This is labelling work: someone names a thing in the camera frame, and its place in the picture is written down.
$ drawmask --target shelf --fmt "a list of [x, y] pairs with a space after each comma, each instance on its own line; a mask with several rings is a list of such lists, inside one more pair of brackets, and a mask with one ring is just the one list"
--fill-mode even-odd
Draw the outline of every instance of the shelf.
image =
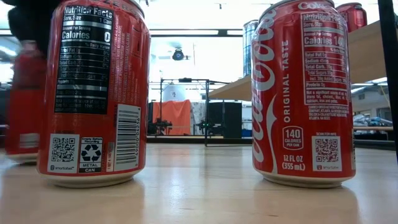
[[[352, 83], [386, 76], [380, 21], [348, 35], [349, 72]], [[251, 101], [251, 77], [244, 77], [209, 93], [210, 98]]]

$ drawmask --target white wall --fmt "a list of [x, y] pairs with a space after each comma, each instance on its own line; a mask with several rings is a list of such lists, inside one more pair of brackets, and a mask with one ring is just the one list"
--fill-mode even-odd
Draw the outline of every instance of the white wall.
[[352, 96], [353, 101], [353, 111], [371, 111], [371, 117], [377, 116], [377, 109], [379, 108], [388, 108], [389, 104], [384, 95], [381, 95], [377, 90], [374, 91], [365, 91], [365, 99], [360, 100], [358, 96], [362, 94], [354, 94]]

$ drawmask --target red soda can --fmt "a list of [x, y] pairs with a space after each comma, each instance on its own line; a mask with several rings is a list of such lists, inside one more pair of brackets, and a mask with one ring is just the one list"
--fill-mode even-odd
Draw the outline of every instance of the red soda can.
[[144, 168], [149, 46], [133, 0], [66, 0], [56, 8], [38, 159], [49, 182], [113, 185]]
[[44, 106], [47, 61], [32, 40], [22, 43], [10, 90], [6, 153], [17, 162], [36, 162]]
[[342, 4], [336, 8], [341, 16], [347, 22], [348, 32], [352, 32], [368, 24], [368, 18], [366, 17], [366, 11], [362, 8], [362, 4], [358, 2], [352, 2]]
[[265, 179], [329, 188], [355, 175], [347, 31], [331, 0], [286, 0], [252, 41], [253, 164]]

